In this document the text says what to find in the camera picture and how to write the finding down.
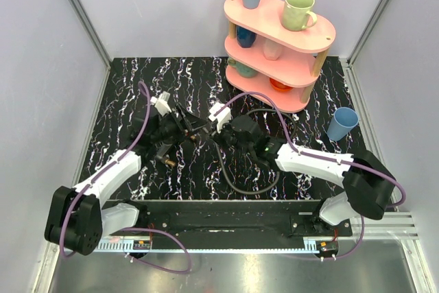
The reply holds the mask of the dark grey faucet mixer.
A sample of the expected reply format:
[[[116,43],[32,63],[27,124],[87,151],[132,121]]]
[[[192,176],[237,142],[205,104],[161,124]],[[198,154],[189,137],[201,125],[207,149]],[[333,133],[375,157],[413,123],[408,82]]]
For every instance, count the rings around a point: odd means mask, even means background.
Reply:
[[[184,141],[197,141],[196,135],[208,126],[208,121],[190,113],[180,102],[176,102],[170,113],[159,119],[158,138],[159,148],[155,159],[164,165],[174,168],[177,163],[170,159],[168,152]]]

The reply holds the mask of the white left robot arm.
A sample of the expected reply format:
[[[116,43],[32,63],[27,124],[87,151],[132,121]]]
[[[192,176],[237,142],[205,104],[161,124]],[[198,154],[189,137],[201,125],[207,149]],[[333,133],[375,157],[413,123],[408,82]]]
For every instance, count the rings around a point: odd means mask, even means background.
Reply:
[[[129,200],[113,207],[104,205],[130,177],[158,155],[161,146],[173,146],[184,131],[173,115],[150,115],[141,121],[123,147],[97,172],[74,187],[55,190],[45,225],[46,241],[70,250],[91,254],[103,237],[127,229],[133,235],[150,227],[147,207]]]

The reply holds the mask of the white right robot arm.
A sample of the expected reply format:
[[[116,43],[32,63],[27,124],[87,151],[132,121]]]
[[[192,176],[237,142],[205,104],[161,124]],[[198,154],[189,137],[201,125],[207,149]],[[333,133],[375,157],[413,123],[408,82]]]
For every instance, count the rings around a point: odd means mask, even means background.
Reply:
[[[247,115],[210,115],[210,136],[223,148],[247,152],[260,167],[276,172],[296,172],[331,182],[343,192],[325,199],[311,227],[318,235],[328,235],[344,220],[361,215],[371,220],[383,218],[390,206],[394,177],[370,151],[334,154],[304,147],[292,148],[286,139],[264,133]]]

